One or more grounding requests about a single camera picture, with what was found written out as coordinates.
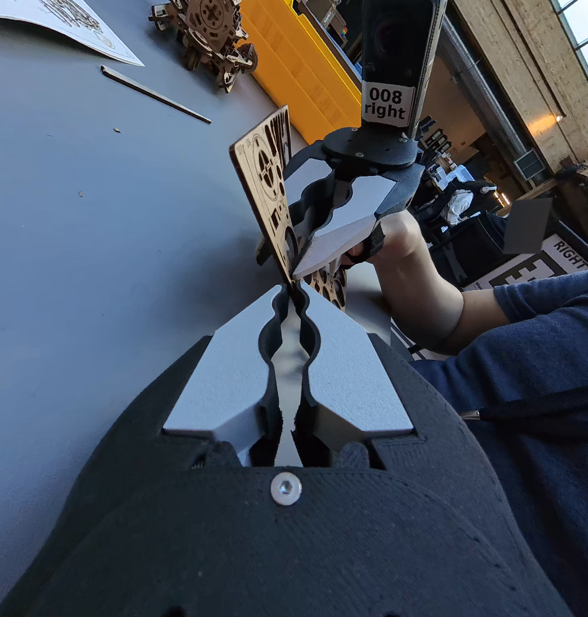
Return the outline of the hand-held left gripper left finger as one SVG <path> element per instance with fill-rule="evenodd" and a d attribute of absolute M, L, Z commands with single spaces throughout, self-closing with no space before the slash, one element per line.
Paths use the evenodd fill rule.
<path fill-rule="evenodd" d="M 288 314 L 276 285 L 211 337 L 163 431 L 227 442 L 244 467 L 274 465 L 283 429 L 272 358 Z"/>

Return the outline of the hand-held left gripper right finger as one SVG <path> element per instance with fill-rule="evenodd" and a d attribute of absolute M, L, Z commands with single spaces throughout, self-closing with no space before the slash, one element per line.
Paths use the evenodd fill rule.
<path fill-rule="evenodd" d="M 348 443 L 413 436 L 415 428 L 364 327 L 306 282 L 296 283 L 300 344 L 309 356 L 294 419 L 304 467 L 329 467 Z"/>

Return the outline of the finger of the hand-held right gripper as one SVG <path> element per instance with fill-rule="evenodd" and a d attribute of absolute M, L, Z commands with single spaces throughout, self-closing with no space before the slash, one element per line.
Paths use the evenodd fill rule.
<path fill-rule="evenodd" d="M 293 278 L 316 272 L 371 235 L 380 217 L 398 205 L 398 185 L 383 176 L 355 179 L 348 201 L 334 207 L 327 222 L 310 236 Z"/>
<path fill-rule="evenodd" d="M 310 236 L 328 219 L 336 190 L 335 171 L 324 161 L 306 161 L 285 181 L 295 236 Z"/>

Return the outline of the wooden parts sheet with holes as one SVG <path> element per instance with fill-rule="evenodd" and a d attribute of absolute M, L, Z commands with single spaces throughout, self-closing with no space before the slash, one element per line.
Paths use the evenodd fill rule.
<path fill-rule="evenodd" d="M 271 113 L 228 151 L 262 234 L 256 261 L 262 265 L 273 258 L 282 282 L 294 290 L 294 263 L 309 232 L 294 230 L 287 199 L 284 172 L 292 155 L 288 106 Z"/>

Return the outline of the person's right forearm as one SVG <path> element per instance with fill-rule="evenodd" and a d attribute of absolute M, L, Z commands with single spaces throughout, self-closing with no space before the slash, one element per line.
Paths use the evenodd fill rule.
<path fill-rule="evenodd" d="M 444 280 L 420 238 L 386 238 L 370 262 L 395 324 L 425 349 L 455 356 L 509 324 L 492 290 L 462 292 Z"/>

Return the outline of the wooden mechanical model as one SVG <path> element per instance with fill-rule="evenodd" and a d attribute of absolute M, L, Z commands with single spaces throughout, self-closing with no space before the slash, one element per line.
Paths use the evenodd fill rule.
<path fill-rule="evenodd" d="M 176 30 L 185 48 L 184 65 L 206 65 L 216 84 L 230 93 L 240 73 L 253 73 L 258 52 L 242 28 L 240 1 L 166 1 L 151 6 L 149 20 L 159 32 Z"/>

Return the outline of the person's right hand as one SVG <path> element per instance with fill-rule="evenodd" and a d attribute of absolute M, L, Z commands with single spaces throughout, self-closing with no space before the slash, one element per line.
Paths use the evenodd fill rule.
<path fill-rule="evenodd" d="M 381 248 L 371 255 L 367 248 L 372 243 L 372 236 L 379 233 L 378 230 L 382 232 L 383 243 Z M 367 257 L 366 261 L 371 263 L 378 272 L 385 269 L 390 270 L 404 264 L 405 259 L 419 249 L 426 251 L 420 227 L 413 216 L 404 210 L 380 219 L 375 224 L 371 235 L 341 256 L 341 265 L 350 268 L 363 262 L 363 257 Z"/>

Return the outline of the office chair with white jacket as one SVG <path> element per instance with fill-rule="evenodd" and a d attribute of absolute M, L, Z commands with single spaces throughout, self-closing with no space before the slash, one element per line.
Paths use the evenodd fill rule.
<path fill-rule="evenodd" d="M 498 207 L 497 185 L 486 180 L 461 181 L 454 178 L 444 189 L 439 201 L 444 205 L 439 214 L 441 227 L 454 227 L 476 213 L 492 212 Z"/>

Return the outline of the yellow storage bin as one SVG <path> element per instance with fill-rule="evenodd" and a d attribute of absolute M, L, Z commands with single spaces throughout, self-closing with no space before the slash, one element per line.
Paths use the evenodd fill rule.
<path fill-rule="evenodd" d="M 254 78 L 308 143 L 361 125 L 361 94 L 292 1 L 242 1 L 243 29 L 258 52 Z"/>

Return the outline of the black office chair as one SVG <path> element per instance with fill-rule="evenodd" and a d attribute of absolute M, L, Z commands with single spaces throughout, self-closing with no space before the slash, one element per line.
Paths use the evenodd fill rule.
<path fill-rule="evenodd" d="M 504 254 L 506 219 L 483 212 L 458 224 L 429 252 L 444 280 L 463 290 L 512 258 Z"/>

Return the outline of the tapered wooden stick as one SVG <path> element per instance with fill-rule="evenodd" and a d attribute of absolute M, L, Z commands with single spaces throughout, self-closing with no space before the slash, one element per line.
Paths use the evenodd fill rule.
<path fill-rule="evenodd" d="M 207 117 L 203 116 L 202 114 L 195 112 L 194 110 L 188 108 L 187 106 L 178 103 L 176 101 L 174 101 L 173 99 L 166 97 L 162 94 L 159 94 L 158 92 L 156 92 L 153 89 L 150 89 L 140 83 L 138 83 L 135 80 L 132 80 L 130 78 L 128 78 L 127 76 L 123 75 L 122 73 L 119 73 L 115 70 L 113 70 L 112 68 L 105 66 L 105 65 L 101 65 L 100 66 L 100 70 L 101 73 L 109 78 L 112 81 L 115 81 L 129 89 L 132 89 L 140 94 L 143 94 L 155 101 L 158 101 L 160 103 L 163 103 L 173 109 L 176 109 L 190 117 L 193 117 L 194 119 L 197 119 L 199 121 L 202 121 L 203 123 L 210 125 L 212 124 L 212 120 L 208 119 Z"/>

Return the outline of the person's navy shirt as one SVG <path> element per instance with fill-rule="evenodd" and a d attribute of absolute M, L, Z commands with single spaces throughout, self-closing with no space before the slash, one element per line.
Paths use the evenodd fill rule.
<path fill-rule="evenodd" d="M 575 616 L 588 616 L 588 271 L 494 289 L 509 324 L 457 356 L 412 366 L 467 421 L 534 556 Z"/>

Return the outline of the black white marker sign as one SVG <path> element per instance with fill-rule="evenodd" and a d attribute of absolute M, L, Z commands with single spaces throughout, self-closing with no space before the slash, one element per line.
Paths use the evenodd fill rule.
<path fill-rule="evenodd" d="M 588 271 L 588 247 L 553 234 L 544 240 L 537 253 L 520 254 L 493 267 L 465 290 L 492 289 L 585 271 Z"/>

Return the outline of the skylight window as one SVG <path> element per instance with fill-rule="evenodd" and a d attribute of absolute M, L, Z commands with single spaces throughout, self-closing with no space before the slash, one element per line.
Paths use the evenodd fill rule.
<path fill-rule="evenodd" d="M 588 1 L 551 1 L 588 82 Z"/>

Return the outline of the white instruction booklet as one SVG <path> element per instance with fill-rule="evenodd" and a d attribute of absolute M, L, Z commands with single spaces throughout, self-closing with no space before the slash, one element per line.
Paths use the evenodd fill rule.
<path fill-rule="evenodd" d="M 0 1 L 0 19 L 39 25 L 125 64 L 142 61 L 84 1 Z"/>

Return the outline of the ceiling duct pipe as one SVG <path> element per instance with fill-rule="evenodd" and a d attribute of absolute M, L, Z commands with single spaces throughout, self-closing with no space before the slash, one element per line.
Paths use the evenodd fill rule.
<path fill-rule="evenodd" d="M 438 53 L 503 155 L 516 160 L 529 152 L 531 141 L 520 118 L 454 11 L 444 17 Z"/>

